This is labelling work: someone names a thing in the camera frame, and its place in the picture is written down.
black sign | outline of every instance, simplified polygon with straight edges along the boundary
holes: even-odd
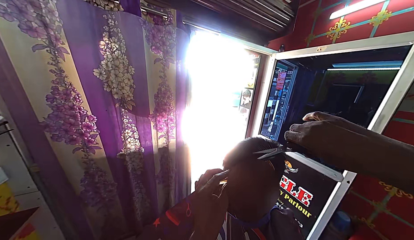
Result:
[[[290,156],[286,159],[277,206],[293,211],[306,238],[337,182]]]

red wall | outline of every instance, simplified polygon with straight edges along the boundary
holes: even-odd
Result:
[[[289,51],[414,31],[414,0],[387,0],[329,20],[332,12],[359,1],[301,0],[294,31],[268,47],[284,44]],[[384,135],[414,145],[414,85]],[[358,223],[351,239],[414,240],[414,196],[379,179],[358,175],[341,210]]]
[[[268,47],[285,50],[353,41],[414,31],[414,0],[387,0],[330,20],[332,12],[360,0],[301,0],[294,31],[269,42]]]

sunlight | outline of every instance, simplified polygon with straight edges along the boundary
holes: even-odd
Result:
[[[186,63],[191,102],[184,112],[183,139],[191,155],[193,191],[199,176],[222,168],[226,153],[245,137],[235,96],[252,77],[252,60],[242,44],[200,31],[191,37]]]

purple curtain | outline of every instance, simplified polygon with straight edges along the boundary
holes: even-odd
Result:
[[[138,1],[121,4],[126,12],[81,0],[0,1],[0,25],[14,23],[22,41],[14,47],[0,27],[1,95],[81,239],[137,235],[190,184],[181,136],[188,35],[174,10],[141,18]],[[22,65],[12,53],[22,45],[45,61]],[[28,84],[22,69],[31,64],[46,69],[33,84],[48,91]]]

tube light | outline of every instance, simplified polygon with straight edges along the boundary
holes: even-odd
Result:
[[[358,3],[354,3],[350,6],[344,7],[343,9],[340,9],[340,10],[332,13],[330,15],[330,19],[335,19],[335,18],[341,17],[343,15],[347,15],[349,13],[356,12],[358,10],[370,7],[372,5],[375,5],[375,4],[381,3],[381,2],[385,2],[385,0],[364,0],[364,1],[361,1],[361,2],[358,2]]]
[[[327,71],[399,70],[397,68],[329,68]]]

